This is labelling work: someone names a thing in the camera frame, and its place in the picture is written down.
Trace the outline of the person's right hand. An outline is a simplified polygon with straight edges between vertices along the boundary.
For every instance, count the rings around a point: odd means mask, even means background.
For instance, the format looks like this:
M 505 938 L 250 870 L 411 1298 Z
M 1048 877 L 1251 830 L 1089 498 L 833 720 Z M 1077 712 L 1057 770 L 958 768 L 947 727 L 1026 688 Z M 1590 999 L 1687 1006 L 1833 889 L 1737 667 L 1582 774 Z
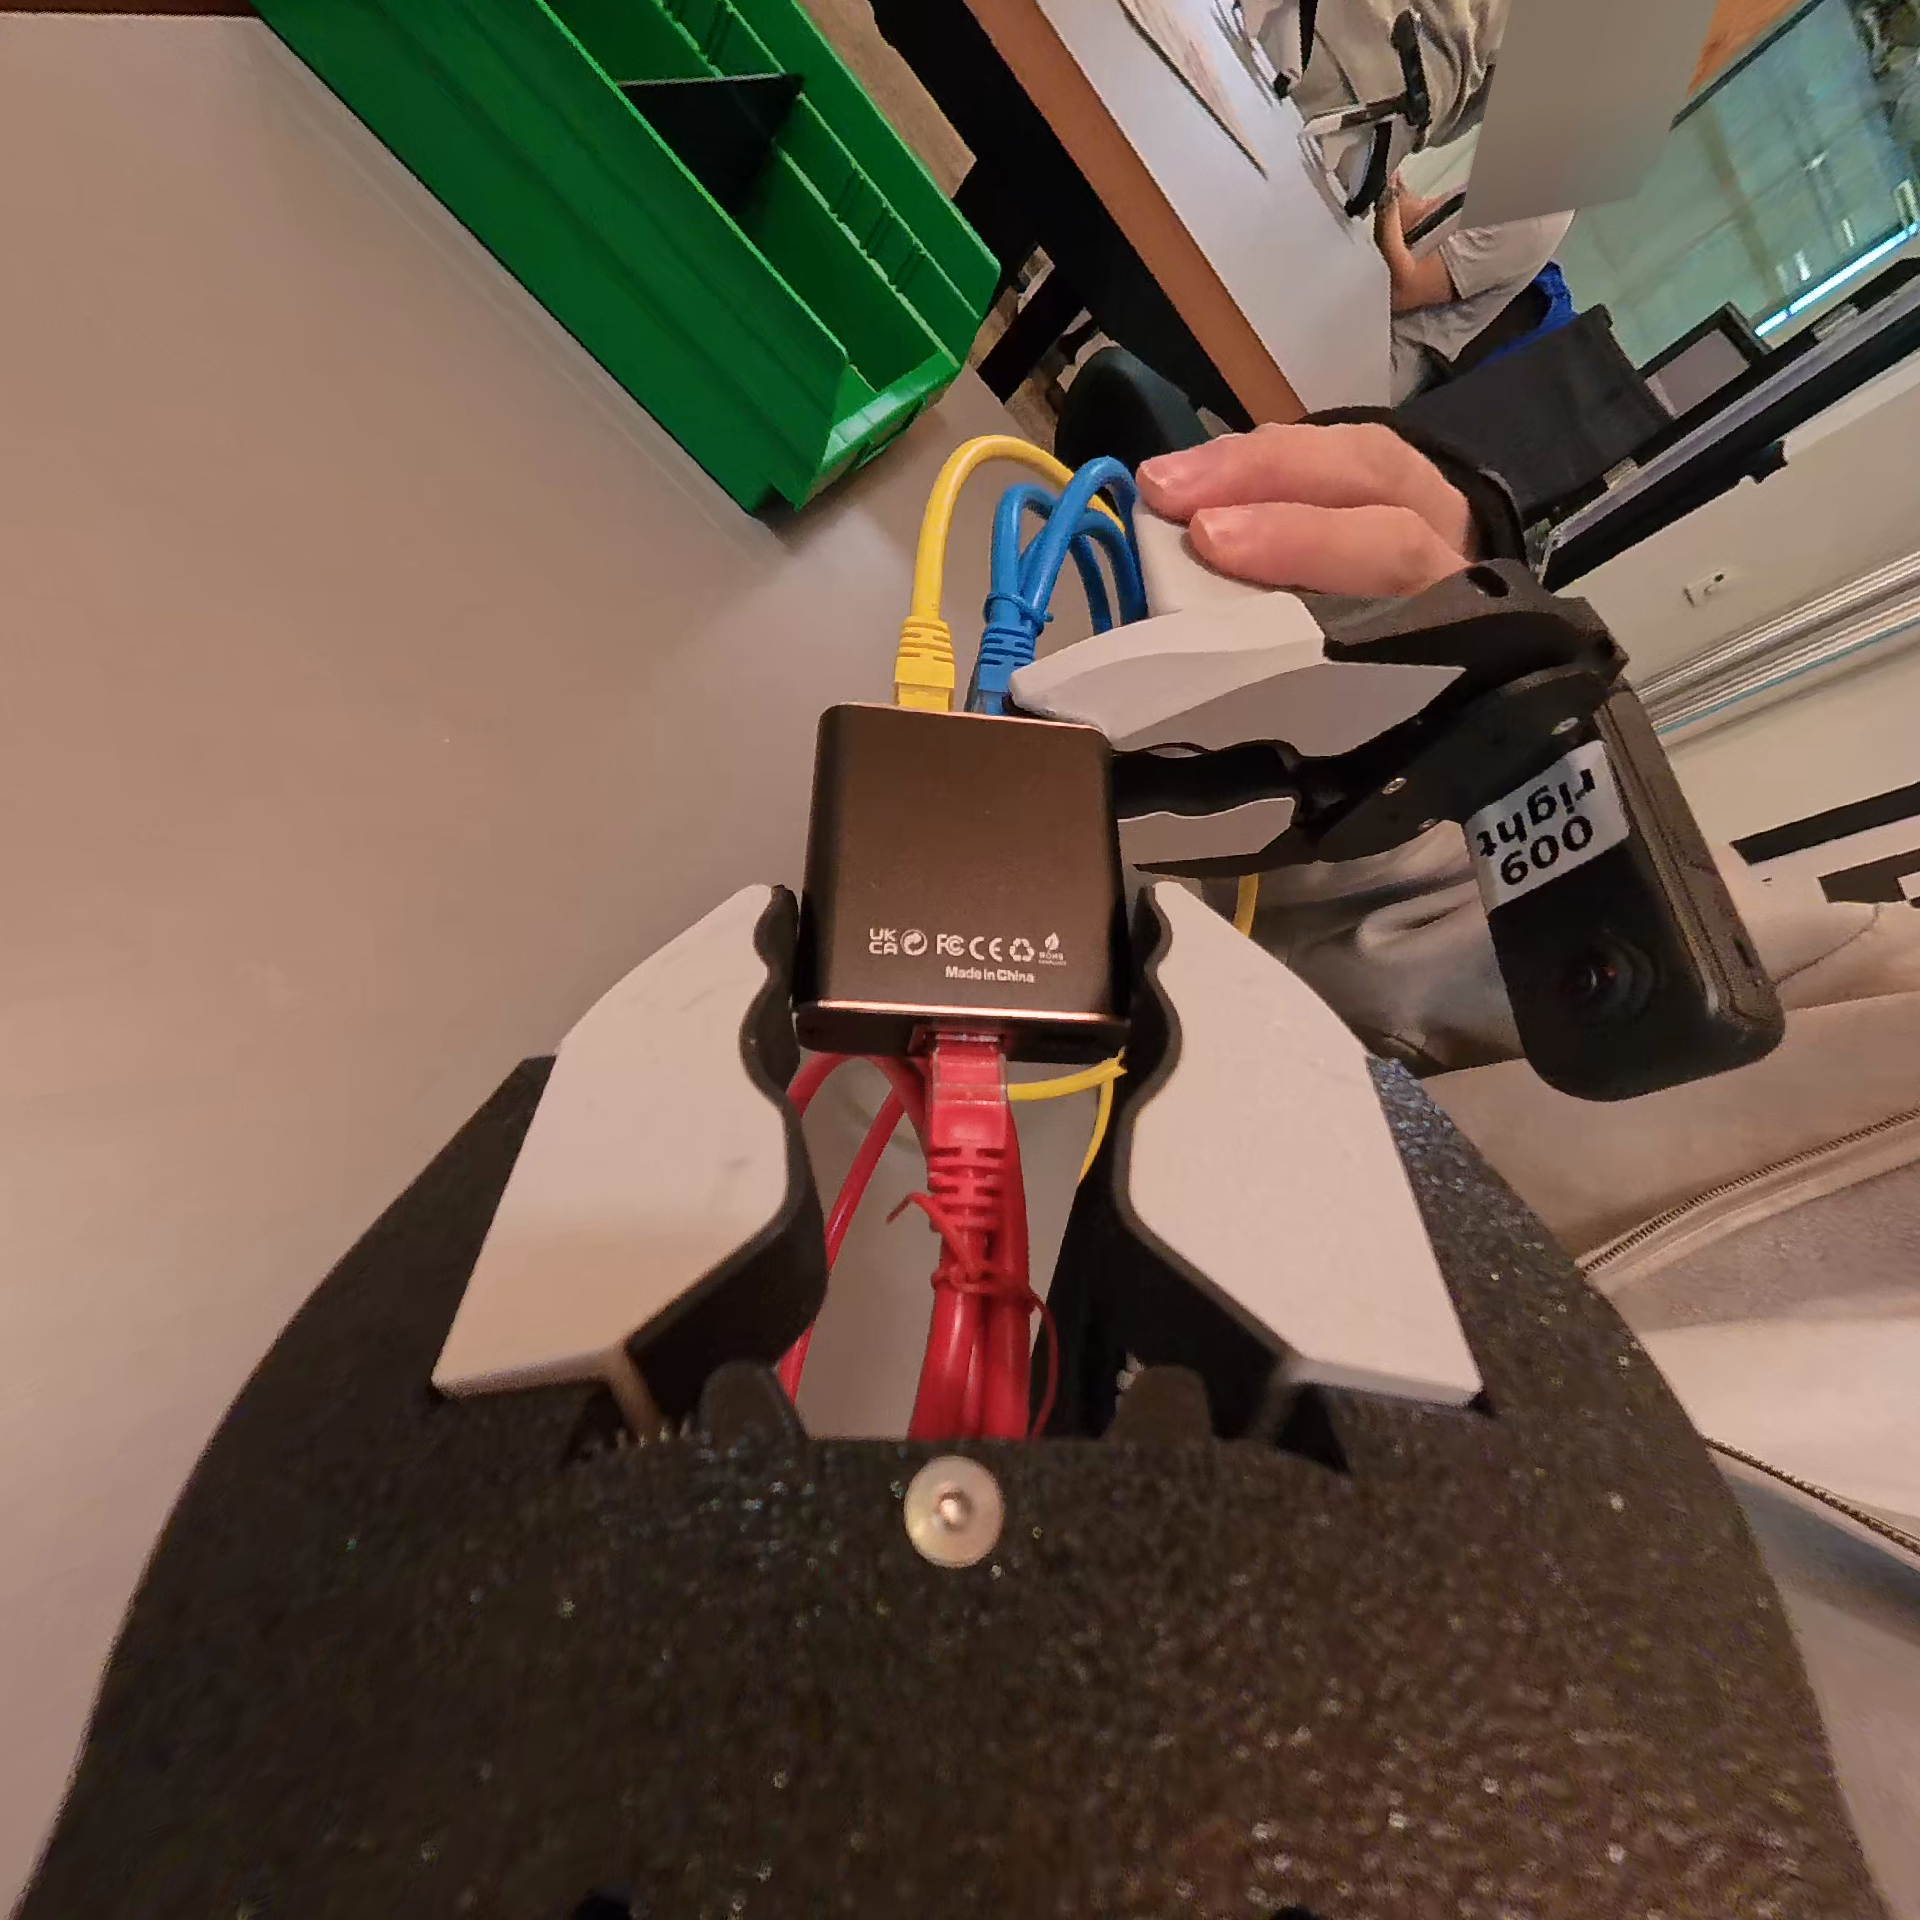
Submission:
M 1451 440 L 1383 410 L 1166 451 L 1135 469 L 1146 511 L 1243 585 L 1415 597 L 1479 563 L 1525 563 L 1506 483 Z

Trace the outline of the black ethernet splitter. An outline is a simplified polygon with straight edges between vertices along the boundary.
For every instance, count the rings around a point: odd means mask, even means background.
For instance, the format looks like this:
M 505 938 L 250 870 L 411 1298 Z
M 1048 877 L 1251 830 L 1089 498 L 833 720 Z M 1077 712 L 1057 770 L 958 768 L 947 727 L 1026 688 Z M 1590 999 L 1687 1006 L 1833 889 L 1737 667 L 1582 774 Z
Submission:
M 906 1058 L 954 1034 L 1013 1064 L 1117 1054 L 1131 959 L 1103 735 L 826 710 L 790 995 L 814 1051 Z

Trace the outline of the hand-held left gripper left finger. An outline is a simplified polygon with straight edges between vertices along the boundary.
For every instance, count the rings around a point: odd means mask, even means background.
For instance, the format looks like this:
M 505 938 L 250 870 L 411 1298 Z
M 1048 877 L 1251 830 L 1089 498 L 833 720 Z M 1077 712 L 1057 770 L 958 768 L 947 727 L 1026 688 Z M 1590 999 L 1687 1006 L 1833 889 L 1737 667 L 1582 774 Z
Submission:
M 432 1386 L 606 1391 L 632 1433 L 774 1367 L 826 1294 L 824 1215 L 785 1094 L 800 905 L 731 895 L 565 1035 Z

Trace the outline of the green plastic bin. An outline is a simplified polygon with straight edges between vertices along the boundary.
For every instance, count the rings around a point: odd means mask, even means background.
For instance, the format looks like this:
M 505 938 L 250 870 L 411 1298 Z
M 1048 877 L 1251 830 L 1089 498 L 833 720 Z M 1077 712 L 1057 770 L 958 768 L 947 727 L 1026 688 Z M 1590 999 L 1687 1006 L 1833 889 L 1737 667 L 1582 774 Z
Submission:
M 969 359 L 993 255 L 802 5 L 256 11 L 745 513 L 808 505 Z

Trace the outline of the black office chair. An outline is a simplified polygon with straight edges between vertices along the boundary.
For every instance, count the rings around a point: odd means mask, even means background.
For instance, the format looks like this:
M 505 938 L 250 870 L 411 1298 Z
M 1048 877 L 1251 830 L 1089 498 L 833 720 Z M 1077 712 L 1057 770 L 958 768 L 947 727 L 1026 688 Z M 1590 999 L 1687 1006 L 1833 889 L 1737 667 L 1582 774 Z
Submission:
M 1398 419 L 1498 479 L 1530 521 L 1618 466 L 1662 413 L 1598 304 L 1430 386 Z

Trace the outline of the person's grey zip hoodie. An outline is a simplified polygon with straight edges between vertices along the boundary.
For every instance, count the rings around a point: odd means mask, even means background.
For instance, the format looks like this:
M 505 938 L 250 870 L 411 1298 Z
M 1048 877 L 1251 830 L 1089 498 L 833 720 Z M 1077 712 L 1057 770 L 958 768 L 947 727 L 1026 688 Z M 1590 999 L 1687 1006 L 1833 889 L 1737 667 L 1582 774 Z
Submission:
M 1554 1094 L 1519 1058 L 1455 827 L 1262 877 L 1254 938 L 1423 1079 L 1705 1438 L 1915 1534 L 1915 903 L 1715 862 L 1783 1043 L 1622 1103 Z

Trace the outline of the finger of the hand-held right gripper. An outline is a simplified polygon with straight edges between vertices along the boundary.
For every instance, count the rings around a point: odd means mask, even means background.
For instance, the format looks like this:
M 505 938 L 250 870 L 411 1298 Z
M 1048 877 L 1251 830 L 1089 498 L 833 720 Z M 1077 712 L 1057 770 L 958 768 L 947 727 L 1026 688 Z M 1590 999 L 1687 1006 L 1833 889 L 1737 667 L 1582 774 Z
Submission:
M 1347 798 L 1346 755 L 1282 741 L 1112 755 L 1119 859 L 1142 873 L 1271 873 L 1318 859 L 1317 833 Z
M 1258 741 L 1354 752 L 1457 678 L 1453 663 L 1337 659 L 1307 599 L 1256 592 L 1063 648 L 1013 675 L 1010 707 L 1089 727 L 1117 752 L 1224 752 Z

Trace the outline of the black framed sign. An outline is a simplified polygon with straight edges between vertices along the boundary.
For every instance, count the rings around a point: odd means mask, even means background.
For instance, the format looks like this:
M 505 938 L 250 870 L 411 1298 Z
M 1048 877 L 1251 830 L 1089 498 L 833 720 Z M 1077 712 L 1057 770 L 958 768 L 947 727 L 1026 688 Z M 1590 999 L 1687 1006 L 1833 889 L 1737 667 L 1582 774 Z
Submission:
M 1918 783 L 1738 834 L 1733 848 L 1787 905 L 1918 905 Z

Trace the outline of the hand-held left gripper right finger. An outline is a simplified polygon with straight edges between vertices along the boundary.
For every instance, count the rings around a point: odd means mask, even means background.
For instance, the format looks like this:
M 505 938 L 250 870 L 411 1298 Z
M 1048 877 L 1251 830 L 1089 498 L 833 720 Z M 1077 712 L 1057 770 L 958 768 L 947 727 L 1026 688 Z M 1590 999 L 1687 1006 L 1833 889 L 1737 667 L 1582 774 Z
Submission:
M 1181 885 L 1135 901 L 1134 1034 L 1093 1176 L 1093 1310 L 1183 1369 L 1217 1438 L 1275 1438 L 1309 1387 L 1463 1410 L 1481 1369 L 1368 1054 Z

